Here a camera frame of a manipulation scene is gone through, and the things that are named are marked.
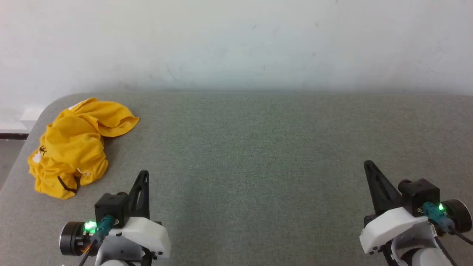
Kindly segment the grey fabric sofa seat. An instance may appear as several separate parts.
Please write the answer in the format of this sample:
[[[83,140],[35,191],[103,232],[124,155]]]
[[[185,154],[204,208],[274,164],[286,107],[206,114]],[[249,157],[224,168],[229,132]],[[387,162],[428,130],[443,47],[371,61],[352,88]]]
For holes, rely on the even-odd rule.
[[[140,118],[105,140],[106,174],[60,200],[34,190],[27,159],[61,111],[88,98]],[[359,242],[373,213],[363,163],[394,184],[425,178],[473,211],[473,96],[131,92],[47,106],[0,190],[0,266],[78,266],[69,221],[94,219],[105,192],[149,171],[150,217],[168,266],[386,266]]]

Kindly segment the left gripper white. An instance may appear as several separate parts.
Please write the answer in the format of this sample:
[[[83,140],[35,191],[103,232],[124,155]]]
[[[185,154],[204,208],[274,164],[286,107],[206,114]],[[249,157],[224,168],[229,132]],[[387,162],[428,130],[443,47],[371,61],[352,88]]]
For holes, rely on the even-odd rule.
[[[95,258],[141,258],[146,251],[156,258],[169,258],[171,242],[167,229],[151,221],[149,211],[149,172],[138,174],[129,192],[130,219],[123,228],[111,229],[102,243],[89,254]],[[81,256],[92,242],[98,224],[68,222],[60,234],[60,251],[66,256]]]

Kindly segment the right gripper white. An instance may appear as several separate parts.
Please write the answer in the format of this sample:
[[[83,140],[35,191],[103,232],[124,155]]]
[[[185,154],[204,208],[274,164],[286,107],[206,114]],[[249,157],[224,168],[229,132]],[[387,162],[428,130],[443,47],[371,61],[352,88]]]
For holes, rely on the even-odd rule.
[[[365,254],[386,256],[446,256],[440,236],[462,235],[473,228],[473,215],[460,200],[450,199],[438,206],[423,204],[423,216],[414,217],[402,207],[402,196],[371,160],[364,162],[365,176],[378,217],[368,222],[360,234]]]

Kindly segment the yellow t-shirt with white print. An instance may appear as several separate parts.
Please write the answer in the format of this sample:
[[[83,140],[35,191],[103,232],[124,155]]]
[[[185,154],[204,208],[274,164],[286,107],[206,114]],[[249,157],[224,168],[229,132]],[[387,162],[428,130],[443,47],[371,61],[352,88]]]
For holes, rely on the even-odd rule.
[[[63,110],[46,126],[28,158],[34,190],[67,200],[105,174],[105,138],[132,131],[140,121],[126,106],[88,98]]]

